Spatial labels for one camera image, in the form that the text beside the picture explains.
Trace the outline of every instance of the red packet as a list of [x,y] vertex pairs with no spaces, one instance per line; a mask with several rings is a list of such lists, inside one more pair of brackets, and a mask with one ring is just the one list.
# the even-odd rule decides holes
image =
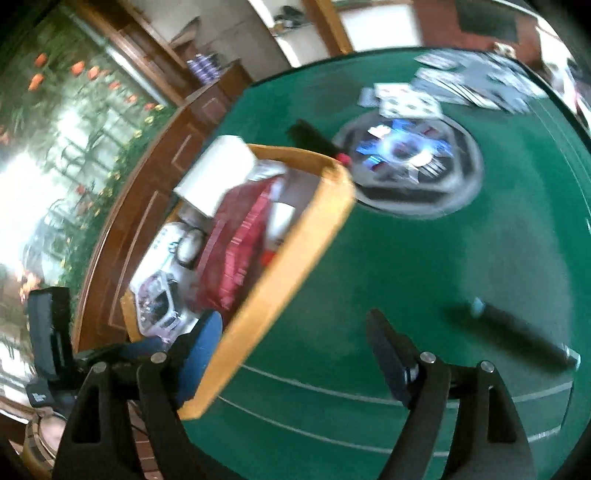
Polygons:
[[276,177],[248,181],[224,195],[197,263],[187,304],[194,311],[217,310],[224,326],[238,307],[236,299],[263,241],[275,181]]

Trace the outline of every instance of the wall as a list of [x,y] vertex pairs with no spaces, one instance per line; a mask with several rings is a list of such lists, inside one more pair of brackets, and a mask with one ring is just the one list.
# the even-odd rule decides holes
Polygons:
[[326,45],[314,25],[306,25],[286,33],[277,41],[292,67],[300,67],[329,57]]
[[[454,0],[414,0],[414,9],[428,47],[458,47],[471,50],[492,50],[496,41],[508,43],[493,37],[483,37],[460,30]],[[509,43],[515,48],[517,58],[534,70],[541,67],[540,36],[536,29],[537,18],[515,11],[518,44]]]
[[540,42],[542,47],[542,60],[544,63],[554,63],[561,69],[567,67],[567,59],[572,55],[564,43],[558,39],[558,35],[548,22],[539,19]]
[[355,51],[418,47],[422,44],[412,5],[382,5],[341,12]]
[[290,65],[248,0],[132,0],[166,40],[193,18],[201,18],[196,43],[227,61],[240,58],[256,80],[283,72]]

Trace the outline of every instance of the card deck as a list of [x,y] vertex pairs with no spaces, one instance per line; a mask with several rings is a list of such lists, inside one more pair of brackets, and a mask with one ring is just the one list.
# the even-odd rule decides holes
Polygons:
[[463,75],[453,72],[442,72],[441,70],[421,68],[417,70],[415,75],[428,82],[439,80],[441,82],[464,83]]
[[536,98],[546,98],[548,94],[532,82],[529,78],[520,76],[521,83],[529,89],[529,95]]
[[382,98],[379,114],[384,118],[441,118],[441,106],[428,93],[414,92]]
[[490,100],[486,96],[481,95],[480,92],[477,92],[474,89],[467,87],[465,85],[460,85],[458,83],[452,82],[441,82],[436,79],[433,79],[431,82],[443,89],[448,90],[449,92],[455,93],[461,98],[468,100],[469,103],[472,103],[481,108],[488,108],[491,110],[500,109],[500,107],[494,101]]
[[378,98],[394,97],[413,91],[408,83],[374,83],[375,96]]
[[376,108],[379,107],[379,98],[374,94],[374,89],[370,87],[363,87],[359,94],[359,100],[357,105],[364,108]]
[[430,67],[435,67],[441,70],[454,69],[458,65],[456,61],[446,59],[442,56],[435,55],[434,53],[426,53],[424,55],[419,55],[415,58],[415,60],[422,64],[429,65]]

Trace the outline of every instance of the yellow wooden tray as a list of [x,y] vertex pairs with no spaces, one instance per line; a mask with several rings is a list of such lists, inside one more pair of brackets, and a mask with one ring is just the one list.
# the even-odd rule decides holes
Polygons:
[[[257,158],[282,161],[320,176],[320,183],[273,261],[228,324],[197,393],[178,410],[181,420],[203,415],[228,384],[318,263],[355,201],[349,172],[336,160],[299,148],[249,147]],[[133,342],[140,340],[132,293],[127,291],[120,302],[129,338]]]

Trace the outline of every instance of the black device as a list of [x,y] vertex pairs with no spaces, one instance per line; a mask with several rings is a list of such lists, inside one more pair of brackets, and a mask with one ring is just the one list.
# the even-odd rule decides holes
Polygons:
[[310,150],[327,157],[338,160],[343,165],[348,166],[351,157],[346,153],[346,149],[337,147],[328,140],[316,127],[301,118],[289,127],[287,135],[297,148]]
[[[90,369],[66,424],[52,478],[140,480],[128,400],[138,401],[158,467],[166,480],[238,480],[193,445],[176,413],[178,372],[213,316],[204,314],[168,353]],[[448,398],[460,406],[444,480],[533,480],[527,437],[499,372],[490,362],[448,365],[396,332],[379,310],[366,318],[369,344],[392,395],[410,413],[380,476],[421,480],[431,460]],[[0,442],[0,462],[12,478],[28,479],[20,459]]]
[[37,372],[25,387],[29,403],[34,408],[51,407],[67,418],[92,365],[100,361],[121,361],[125,344],[73,355],[70,292],[65,287],[32,291],[28,298],[28,316]]

